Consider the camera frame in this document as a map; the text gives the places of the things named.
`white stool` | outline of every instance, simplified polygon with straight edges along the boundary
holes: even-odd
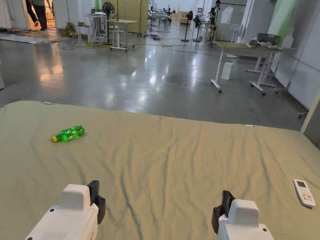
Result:
[[[78,40],[81,42],[81,29],[85,29],[88,33],[88,41],[90,42],[91,34],[90,34],[90,25],[79,26],[78,25]]]

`standing fan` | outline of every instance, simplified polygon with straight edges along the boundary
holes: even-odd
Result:
[[[115,12],[115,7],[112,3],[110,2],[105,2],[102,5],[102,11],[107,15],[107,29],[106,29],[106,33],[108,34],[108,45],[111,45],[111,43],[109,43],[109,15],[113,14]]]
[[[199,16],[197,15],[196,17],[195,17],[195,19],[193,20],[194,22],[195,22],[195,27],[198,29],[198,33],[197,33],[197,38],[194,38],[194,39],[192,39],[194,42],[201,42],[201,37],[199,36],[199,30],[201,29],[201,24],[202,24],[202,22],[201,22],[201,20],[200,20],[200,18],[199,18]]]
[[[186,17],[187,17],[186,35],[185,35],[184,39],[181,39],[181,41],[183,41],[183,42],[188,42],[188,41],[189,41],[189,40],[187,40],[186,38],[187,38],[187,31],[188,31],[189,20],[190,20],[190,21],[192,20],[192,18],[193,18],[193,12],[190,11],[190,12],[187,14]]]
[[[230,27],[230,32],[232,32],[232,38],[231,38],[231,42],[232,43],[236,43],[237,42],[237,39],[238,39],[239,33],[240,33],[241,29],[242,29],[242,26],[243,25],[233,24]],[[238,56],[233,55],[233,54],[226,54],[226,57],[227,58],[238,58]]]

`wrinkled fabric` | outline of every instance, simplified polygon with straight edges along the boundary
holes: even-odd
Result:
[[[52,142],[79,124],[84,137]],[[275,240],[320,236],[320,207],[293,184],[320,204],[320,152],[296,131],[20,101],[0,109],[0,133],[0,239],[24,239],[67,184],[92,180],[107,204],[97,240],[216,239],[225,189],[256,202]]]

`green plastic bottle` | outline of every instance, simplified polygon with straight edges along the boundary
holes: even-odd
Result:
[[[52,137],[54,142],[68,142],[72,139],[82,137],[84,135],[84,129],[82,125],[75,126],[61,131],[57,136]]]

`white fan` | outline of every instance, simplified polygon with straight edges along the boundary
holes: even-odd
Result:
[[[231,38],[232,43],[235,43],[237,41],[241,28],[242,28],[242,25],[239,25],[239,24],[233,24],[230,27],[230,32],[232,32],[232,38]]]
[[[239,36],[241,29],[242,29],[242,25],[239,25],[239,24],[233,24],[230,27],[230,32],[232,32],[232,38],[231,38],[232,43],[235,43],[237,41],[237,38]],[[232,54],[226,54],[226,57],[227,58],[238,58],[238,56],[232,55]]]

